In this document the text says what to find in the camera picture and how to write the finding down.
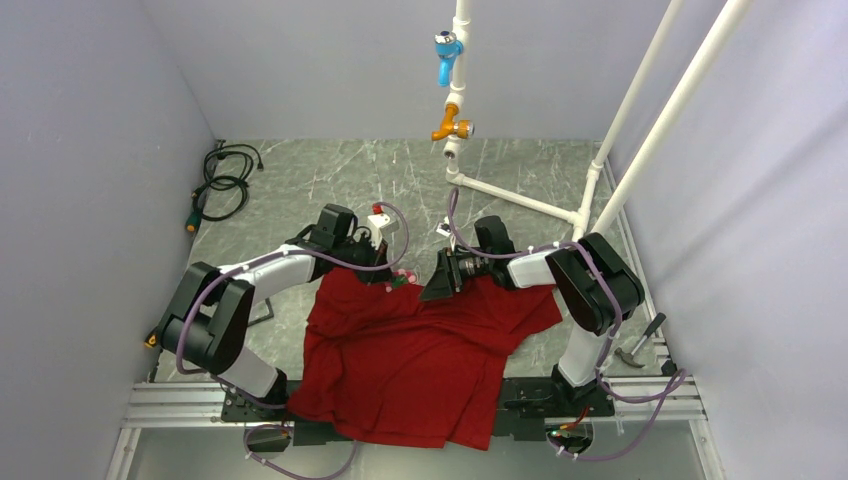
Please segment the pink flower brooch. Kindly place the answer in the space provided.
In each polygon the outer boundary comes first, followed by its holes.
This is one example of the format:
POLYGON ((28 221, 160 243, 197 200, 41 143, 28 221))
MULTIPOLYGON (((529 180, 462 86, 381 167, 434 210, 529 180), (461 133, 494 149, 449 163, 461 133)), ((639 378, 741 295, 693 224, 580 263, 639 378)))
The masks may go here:
POLYGON ((414 270, 398 269, 392 272, 390 280, 386 283, 387 292, 396 290, 404 285, 414 285, 418 282, 418 274, 414 270))

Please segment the red t-shirt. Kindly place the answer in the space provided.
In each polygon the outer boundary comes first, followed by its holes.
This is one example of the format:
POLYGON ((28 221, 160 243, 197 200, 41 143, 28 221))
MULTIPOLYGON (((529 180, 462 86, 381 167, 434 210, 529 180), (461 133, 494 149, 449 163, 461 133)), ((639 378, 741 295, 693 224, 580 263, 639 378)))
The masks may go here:
POLYGON ((562 318, 553 290, 509 291, 482 277, 450 299, 420 293, 366 285, 349 270, 327 274, 289 410, 358 441, 487 450, 508 357, 562 318))

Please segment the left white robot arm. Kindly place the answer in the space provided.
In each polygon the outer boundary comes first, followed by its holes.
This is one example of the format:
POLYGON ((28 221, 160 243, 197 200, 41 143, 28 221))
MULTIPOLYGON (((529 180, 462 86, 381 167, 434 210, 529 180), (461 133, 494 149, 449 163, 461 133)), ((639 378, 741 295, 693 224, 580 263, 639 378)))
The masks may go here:
POLYGON ((316 222, 269 253, 232 265, 193 263, 146 344, 173 353, 180 373, 207 373, 247 399, 258 417, 275 419, 287 406, 287 376, 245 343, 253 307, 336 267, 366 285, 391 282, 387 239, 397 230, 409 225, 388 202, 375 203, 365 221, 327 204, 316 222))

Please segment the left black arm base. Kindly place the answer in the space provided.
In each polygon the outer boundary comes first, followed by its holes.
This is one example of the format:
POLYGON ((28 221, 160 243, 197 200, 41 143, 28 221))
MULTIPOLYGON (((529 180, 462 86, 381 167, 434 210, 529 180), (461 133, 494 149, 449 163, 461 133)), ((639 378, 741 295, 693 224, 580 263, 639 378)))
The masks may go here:
POLYGON ((260 453, 281 453, 289 446, 324 446, 331 442, 351 442, 350 438, 338 433, 328 422, 306 420, 290 412, 286 403, 294 389, 289 385, 286 374, 274 369, 272 382, 263 395, 257 396, 236 384, 216 377, 225 391, 222 420, 229 423, 262 423, 284 427, 283 432, 273 436, 271 428, 254 432, 248 445, 258 447, 260 453))

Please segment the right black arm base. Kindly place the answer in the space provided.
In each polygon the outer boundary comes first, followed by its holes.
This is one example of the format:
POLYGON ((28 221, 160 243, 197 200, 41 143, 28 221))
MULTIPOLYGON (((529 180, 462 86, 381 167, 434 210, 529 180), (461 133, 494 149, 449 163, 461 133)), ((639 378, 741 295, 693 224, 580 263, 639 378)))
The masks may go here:
POLYGON ((592 421, 615 415, 614 402, 592 380, 572 387, 550 377, 511 377, 502 381, 494 437, 547 441, 558 454, 582 455, 594 440, 592 421))

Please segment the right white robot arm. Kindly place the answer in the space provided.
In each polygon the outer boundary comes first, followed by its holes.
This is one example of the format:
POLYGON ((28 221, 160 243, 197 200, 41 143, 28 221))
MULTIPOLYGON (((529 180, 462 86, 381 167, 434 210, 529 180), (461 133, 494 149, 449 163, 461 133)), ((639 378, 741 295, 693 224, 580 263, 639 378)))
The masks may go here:
POLYGON ((576 327, 556 366, 563 380, 552 386, 551 401, 564 415, 578 413, 589 402, 587 385, 596 381, 612 330, 645 301, 641 281, 597 232, 566 246, 520 253, 500 217, 486 216, 474 229, 476 247, 458 243, 437 253, 436 269, 419 299, 449 299, 478 277, 508 291, 554 286, 576 327))

